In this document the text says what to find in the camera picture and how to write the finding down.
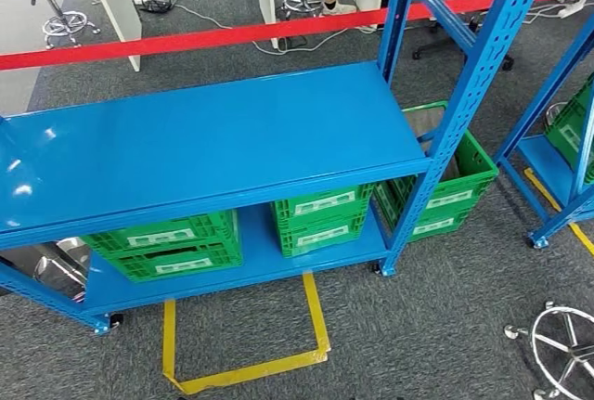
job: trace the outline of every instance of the red barrier rope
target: red barrier rope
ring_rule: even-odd
[[[493,0],[445,0],[445,3],[455,13],[484,10],[491,7],[492,2]],[[269,40],[270,38],[340,31],[358,26],[380,24],[385,21],[386,13],[386,9],[370,10],[328,18],[294,19],[274,24],[257,24],[232,29],[155,36],[135,41],[5,54],[0,55],[0,71],[82,61],[97,61],[132,55],[180,52],[220,45],[238,45],[251,41]],[[431,16],[431,13],[424,5],[412,4],[407,20],[426,19],[429,16]]]

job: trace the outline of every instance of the shelf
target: shelf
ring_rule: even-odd
[[[94,253],[83,307],[92,314],[103,314],[168,299],[294,277],[308,270],[365,263],[386,254],[372,210],[368,211],[361,236],[357,240],[295,258],[284,258],[281,254],[269,204],[239,209],[239,220],[242,250],[244,253],[244,264],[239,267],[134,283]]]
[[[559,206],[568,204],[574,173],[545,135],[523,138],[518,150]]]
[[[374,62],[19,115],[0,124],[0,145],[0,250],[430,162]]]

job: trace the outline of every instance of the yellow floor tape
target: yellow floor tape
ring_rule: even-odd
[[[546,198],[546,200],[548,200],[549,203],[550,203],[550,205],[552,206],[552,208],[557,210],[558,212],[561,211],[561,207],[559,205],[559,203],[557,203],[555,199],[553,199],[552,196],[551,196],[551,194],[546,190],[546,188],[545,188],[542,183],[540,183],[540,181],[538,180],[536,175],[534,175],[534,173],[532,171],[531,168],[526,168],[525,170],[524,170],[524,174],[525,174],[526,177],[528,178],[528,180],[532,182],[534,186],[535,186],[540,193],[542,193],[543,196]],[[592,244],[592,241],[590,241],[587,236],[583,234],[583,232],[581,231],[581,228],[577,226],[577,224],[574,224],[573,222],[570,223],[569,226],[571,229],[571,231],[573,231],[574,234],[577,237],[577,239],[579,239],[582,244],[583,244],[586,249],[588,249],[588,251],[592,256],[594,256],[594,244]]]
[[[328,353],[330,352],[330,340],[328,338],[326,324],[322,313],[322,306],[319,303],[313,275],[311,273],[303,274],[303,287],[306,290],[309,314],[312,317],[317,341],[317,349],[315,351],[189,381],[175,380],[175,301],[166,301],[163,316],[163,375],[184,394],[192,395],[208,388],[229,386],[326,361]]]

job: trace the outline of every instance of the blue shelf leg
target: blue shelf leg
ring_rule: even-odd
[[[472,115],[500,68],[504,54],[520,29],[532,1],[493,2],[491,10],[487,15],[476,43],[469,52],[458,83],[450,97],[448,109],[428,151],[428,155],[433,159],[432,164],[426,174],[421,174],[417,179],[413,193],[405,205],[392,237],[388,256],[380,263],[383,275],[395,273],[395,261],[439,182],[448,162],[457,148],[462,134],[468,128]],[[407,11],[408,6],[405,12],[398,15],[404,15],[404,19]],[[401,21],[399,27],[402,28],[403,24]],[[399,45],[401,41],[399,40],[395,45]]]
[[[23,275],[6,263],[0,262],[0,287],[18,293],[60,314],[83,323],[103,334],[109,330],[109,316],[87,315],[83,304],[75,303],[57,291],[50,290],[42,283]]]
[[[531,103],[503,141],[493,157],[497,165],[503,158],[509,157],[518,142],[526,135],[537,119],[572,73],[576,66],[589,53],[594,46],[594,16],[590,17],[580,31],[570,48],[553,69],[549,78],[534,96]]]
[[[583,186],[583,179],[589,163],[589,151],[592,149],[592,137],[594,135],[594,86],[589,89],[588,96],[588,108],[586,111],[583,125],[581,128],[582,141],[577,154],[577,169],[574,173],[571,182],[570,200],[581,193]]]
[[[549,244],[550,236],[559,231],[570,222],[577,221],[580,215],[591,211],[594,205],[594,185],[586,188],[574,200],[571,200],[563,210],[556,214],[540,228],[530,233],[528,238],[535,248],[540,249]]]
[[[389,0],[384,32],[377,52],[377,67],[389,84],[394,76],[395,61],[402,45],[404,27],[412,0]]]

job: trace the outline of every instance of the green basket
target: green basket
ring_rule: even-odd
[[[281,251],[286,258],[298,256],[312,250],[336,245],[359,238],[365,222],[367,205],[363,213],[344,217],[337,215],[325,222],[279,228],[277,225]]]
[[[423,105],[409,110],[423,110],[446,106],[446,102]],[[470,131],[465,132],[454,153],[460,177],[439,182],[427,202],[421,220],[443,217],[470,209],[497,176],[499,170]],[[411,175],[389,181],[393,191],[406,201],[412,192],[416,176]]]
[[[336,215],[349,216],[366,206],[374,184],[333,189],[272,202],[275,219],[291,220],[291,226],[306,226]]]
[[[97,253],[130,280],[150,281],[180,277],[242,264],[237,216],[231,211],[232,230],[218,238],[195,239],[174,247],[161,244],[149,251],[101,251]]]
[[[549,141],[574,170],[577,165],[582,129],[592,80],[594,73],[545,130]],[[594,147],[589,152],[584,181],[587,184],[594,182]]]
[[[173,221],[131,226],[119,230],[82,236],[97,252],[129,252],[131,255],[181,248],[198,239],[229,237],[234,231],[233,210],[200,214]]]
[[[377,197],[377,192],[374,192],[371,196],[371,204],[375,207],[375,212],[377,214],[379,218],[380,224],[384,230],[386,236],[389,237],[392,236],[394,228],[395,226],[395,222],[392,222],[389,218],[389,210],[386,210],[386,206],[384,205],[383,201],[380,201],[379,197]],[[461,210],[458,213],[457,212],[451,212],[451,213],[443,213],[441,216],[437,216],[436,218],[424,218],[420,219],[419,222],[414,226],[413,233],[408,239],[408,242],[414,242],[419,239],[423,238],[429,238],[430,236],[435,236],[435,235],[442,235],[445,233],[450,233],[454,230],[458,229],[461,226],[463,221],[468,217],[468,215],[472,210],[472,208]]]

